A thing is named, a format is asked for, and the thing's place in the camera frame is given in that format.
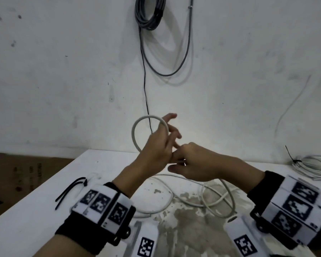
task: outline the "right hand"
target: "right hand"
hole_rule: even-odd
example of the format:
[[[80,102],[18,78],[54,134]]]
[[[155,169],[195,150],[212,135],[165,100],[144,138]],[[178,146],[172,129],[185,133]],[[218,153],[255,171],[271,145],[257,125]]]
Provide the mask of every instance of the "right hand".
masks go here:
[[[172,153],[171,163],[186,160],[186,164],[170,165],[168,171],[180,174],[195,181],[210,181],[222,178],[223,172],[230,168],[236,158],[221,155],[191,142],[180,146]]]

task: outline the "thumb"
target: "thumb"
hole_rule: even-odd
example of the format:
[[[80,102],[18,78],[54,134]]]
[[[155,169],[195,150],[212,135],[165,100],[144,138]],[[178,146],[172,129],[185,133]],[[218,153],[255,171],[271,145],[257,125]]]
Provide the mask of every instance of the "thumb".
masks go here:
[[[170,150],[172,152],[172,147],[176,144],[176,138],[180,136],[180,133],[178,130],[173,131],[169,136],[166,144],[166,149]]]
[[[173,164],[168,167],[168,171],[185,177],[188,173],[188,167],[181,164]]]

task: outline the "left hand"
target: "left hand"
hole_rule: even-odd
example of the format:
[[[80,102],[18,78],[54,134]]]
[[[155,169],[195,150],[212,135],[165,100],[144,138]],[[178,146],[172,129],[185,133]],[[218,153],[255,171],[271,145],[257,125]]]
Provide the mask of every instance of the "left hand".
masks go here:
[[[163,120],[168,123],[171,119],[175,119],[177,114],[168,113],[163,116]],[[147,143],[137,159],[132,164],[137,164],[143,168],[146,178],[151,177],[160,171],[170,162],[172,156],[172,147],[176,149],[179,145],[176,143],[176,138],[181,139],[182,135],[178,129],[168,124],[170,134],[167,135],[165,126],[161,123],[158,129],[150,135]]]

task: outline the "wrist-mounted tracker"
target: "wrist-mounted tracker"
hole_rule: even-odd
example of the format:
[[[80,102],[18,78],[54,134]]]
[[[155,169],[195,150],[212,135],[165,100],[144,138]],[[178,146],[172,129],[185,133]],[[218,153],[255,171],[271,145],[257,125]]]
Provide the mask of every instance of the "wrist-mounted tracker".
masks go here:
[[[250,216],[257,227],[288,249],[298,244],[321,248],[321,190],[308,182],[266,172],[248,197],[256,204]]]
[[[95,185],[72,208],[56,231],[98,255],[108,242],[117,246],[130,234],[129,223],[136,211],[132,201],[113,183]]]

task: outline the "white cable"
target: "white cable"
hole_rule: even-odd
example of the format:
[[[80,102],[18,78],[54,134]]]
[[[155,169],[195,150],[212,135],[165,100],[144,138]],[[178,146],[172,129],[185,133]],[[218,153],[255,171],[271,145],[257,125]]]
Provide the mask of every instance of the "white cable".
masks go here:
[[[296,172],[313,180],[321,180],[321,155],[297,156],[293,161]]]
[[[167,135],[169,135],[169,127],[167,125],[167,123],[160,117],[158,116],[155,116],[155,115],[146,115],[146,116],[142,116],[140,117],[137,121],[135,121],[135,123],[133,124],[132,126],[132,141],[133,141],[133,144],[134,146],[136,147],[136,149],[141,152],[141,149],[140,147],[138,146],[137,142],[136,142],[136,138],[134,136],[134,131],[136,129],[136,126],[137,124],[143,120],[143,119],[146,119],[146,118],[154,118],[154,119],[157,119],[161,122],[162,125],[165,126],[165,129],[166,129],[166,132],[167,132]],[[134,215],[135,218],[145,218],[145,217],[150,217],[152,214],[156,214],[156,213],[160,213],[162,211],[164,211],[170,204],[171,204],[171,201],[174,197],[177,197],[180,201],[182,201],[184,204],[186,205],[189,205],[189,206],[193,206],[193,207],[200,207],[200,208],[206,208],[210,213],[212,213],[214,216],[217,216],[217,217],[220,217],[220,218],[229,218],[231,216],[233,216],[236,211],[235,211],[235,200],[233,198],[233,195],[232,195],[232,191],[236,190],[237,188],[232,188],[230,189],[227,184],[223,181],[223,180],[220,180],[222,182],[222,184],[224,185],[224,187],[226,188],[227,192],[224,193],[223,195],[218,192],[216,189],[206,185],[205,183],[204,184],[201,184],[200,182],[197,182],[197,181],[193,181],[193,180],[188,180],[190,182],[194,182],[196,184],[199,184],[202,186],[201,188],[201,193],[200,193],[200,196],[201,196],[201,200],[203,202],[203,205],[201,204],[195,204],[195,203],[191,203],[191,202],[188,202],[182,198],[180,198],[180,196],[178,196],[177,194],[174,193],[174,191],[161,179],[159,179],[158,177],[156,176],[172,176],[172,177],[177,177],[177,178],[182,178],[184,180],[188,180],[186,179],[185,177],[181,177],[181,176],[177,176],[177,175],[174,175],[174,174],[156,174],[155,176],[151,177],[153,179],[156,179],[158,181],[160,181],[170,192],[171,194],[171,197],[170,199],[168,200],[168,202],[163,206],[161,207],[160,209],[157,209],[157,210],[154,210],[154,211],[145,211],[145,210],[142,210],[142,209],[138,209],[137,208],[137,212],[141,213],[142,215]],[[214,193],[218,194],[220,196],[220,198],[213,202],[213,203],[207,203],[205,201],[205,199],[203,198],[203,192],[204,192],[204,189],[205,188],[208,188],[210,189],[211,191],[213,191]],[[231,197],[231,203],[226,199],[226,196],[229,195]],[[210,207],[212,206],[215,206],[217,204],[219,204],[221,201],[225,201],[228,206],[231,208],[231,212],[227,215],[222,215],[221,213],[219,213],[217,210],[213,211]]]

